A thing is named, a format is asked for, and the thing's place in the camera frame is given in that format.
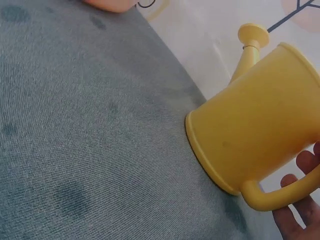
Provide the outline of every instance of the watering can handle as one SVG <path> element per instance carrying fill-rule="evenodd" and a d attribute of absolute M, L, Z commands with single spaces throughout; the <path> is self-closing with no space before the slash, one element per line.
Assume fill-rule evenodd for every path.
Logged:
<path fill-rule="evenodd" d="M 320 165 L 302 179 L 279 190 L 264 193 L 255 180 L 244 182 L 240 191 L 247 204 L 257 211 L 272 211 L 293 204 L 320 186 Z"/>

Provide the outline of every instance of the watering can spout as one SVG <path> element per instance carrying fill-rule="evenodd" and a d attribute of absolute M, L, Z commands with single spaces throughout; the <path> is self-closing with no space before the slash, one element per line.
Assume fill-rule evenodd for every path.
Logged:
<path fill-rule="evenodd" d="M 229 84 L 260 60 L 260 49 L 269 43 L 268 31 L 263 26 L 253 23 L 242 25 L 238 31 L 238 38 L 244 45 L 243 53 Z"/>

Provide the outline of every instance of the orange object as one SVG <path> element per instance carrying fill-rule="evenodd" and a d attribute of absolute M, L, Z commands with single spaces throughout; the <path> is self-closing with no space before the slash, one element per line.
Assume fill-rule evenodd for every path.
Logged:
<path fill-rule="evenodd" d="M 253 209 L 295 203 L 320 186 L 320 166 L 282 189 L 264 193 L 259 182 L 320 139 L 320 76 L 293 46 L 281 43 L 254 64 L 268 32 L 240 28 L 244 44 L 231 84 L 185 121 L 192 149 L 211 179 L 242 194 Z"/>
<path fill-rule="evenodd" d="M 124 13 L 137 4 L 139 0 L 84 0 L 84 2 L 101 10 Z"/>

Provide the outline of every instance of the gray fabric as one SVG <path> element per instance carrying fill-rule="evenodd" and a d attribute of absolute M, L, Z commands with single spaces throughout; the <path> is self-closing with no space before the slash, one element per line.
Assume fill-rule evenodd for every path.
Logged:
<path fill-rule="evenodd" d="M 184 119 L 204 98 L 135 9 L 2 0 L 0 43 L 1 240 L 275 230 L 199 165 Z"/>

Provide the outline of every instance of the water stain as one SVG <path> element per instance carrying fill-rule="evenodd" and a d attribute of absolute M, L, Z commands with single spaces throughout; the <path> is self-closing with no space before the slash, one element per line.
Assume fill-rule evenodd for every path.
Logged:
<path fill-rule="evenodd" d="M 31 240 L 31 236 L 28 233 L 22 235 L 22 240 Z"/>
<path fill-rule="evenodd" d="M 12 23 L 25 23 L 30 20 L 28 11 L 20 6 L 6 5 L 0 10 L 2 20 Z"/>
<path fill-rule="evenodd" d="M 223 210 L 226 217 L 233 222 L 237 230 L 243 234 L 248 233 L 245 216 L 238 203 L 234 200 L 234 197 L 225 194 L 225 197 L 223 198 Z"/>
<path fill-rule="evenodd" d="M 90 16 L 90 21 L 100 30 L 106 30 L 106 25 L 97 17 Z"/>
<path fill-rule="evenodd" d="M 48 6 L 45 8 L 45 10 L 47 13 L 50 13 L 50 14 L 55 12 L 51 7 L 48 7 Z"/>
<path fill-rule="evenodd" d="M 55 198 L 57 207 L 64 217 L 83 218 L 89 211 L 89 198 L 83 186 L 76 182 L 68 182 L 58 186 Z"/>
<path fill-rule="evenodd" d="M 114 102 L 110 102 L 108 104 L 108 109 L 109 109 L 109 112 L 113 115 L 117 115 L 119 113 L 119 106 Z"/>
<path fill-rule="evenodd" d="M 2 127 L 1 132 L 6 136 L 12 136 L 12 135 L 17 134 L 18 128 L 15 124 L 8 123 Z"/>

